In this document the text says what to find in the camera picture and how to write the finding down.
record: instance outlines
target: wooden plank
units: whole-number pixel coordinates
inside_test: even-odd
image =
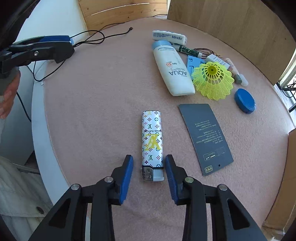
[[[171,0],[168,19],[227,43],[272,84],[279,80],[296,47],[283,22],[260,0]]]
[[[90,15],[85,18],[85,22],[88,30],[94,30],[101,29],[107,24],[127,22],[166,13],[166,3],[129,5]]]
[[[167,3],[167,0],[80,0],[80,8],[84,17],[114,7],[120,7],[139,3]]]

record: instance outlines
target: pink fabric surface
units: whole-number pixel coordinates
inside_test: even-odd
[[[177,165],[203,184],[226,184],[261,226],[280,187],[288,133],[294,128],[272,85],[237,51],[181,23],[146,18],[103,32],[107,36],[129,27],[134,29],[127,35],[76,48],[74,55],[44,81],[48,129],[66,179],[70,184],[95,184],[131,154],[134,171],[127,199],[121,207],[113,206],[116,240],[181,240],[185,207],[174,205],[166,178],[158,183],[141,178],[141,114],[158,110],[164,156],[172,154]],[[209,48],[230,58],[249,81],[245,89],[254,97],[256,111],[247,115],[238,108],[234,93],[241,86],[235,84],[230,96],[219,101],[199,92],[171,96],[154,60],[152,30],[182,33],[188,38],[187,47]],[[180,55],[186,63],[187,56]],[[50,64],[47,72],[57,66]],[[184,103],[211,106],[232,152],[232,164],[202,175],[178,109],[178,104]]]

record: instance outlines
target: blue round lid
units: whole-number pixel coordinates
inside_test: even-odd
[[[249,92],[244,89],[238,89],[234,95],[235,102],[239,108],[250,114],[256,109],[256,103]]]
[[[154,41],[153,42],[152,49],[155,49],[155,48],[157,48],[159,46],[162,46],[162,45],[172,46],[172,44],[169,41],[166,41],[166,40],[158,40],[158,41]]]

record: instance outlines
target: blue card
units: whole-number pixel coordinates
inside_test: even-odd
[[[179,109],[189,131],[202,174],[207,176],[233,162],[233,158],[208,104],[180,104]]]
[[[205,63],[205,61],[203,59],[188,55],[187,69],[190,73],[190,76],[192,75],[194,68],[197,68],[200,66],[200,64],[204,64],[204,63]]]

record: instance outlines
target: brown cardboard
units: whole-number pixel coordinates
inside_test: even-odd
[[[296,129],[289,133],[287,161],[283,181],[275,203],[264,221],[277,239],[287,232],[296,217]]]

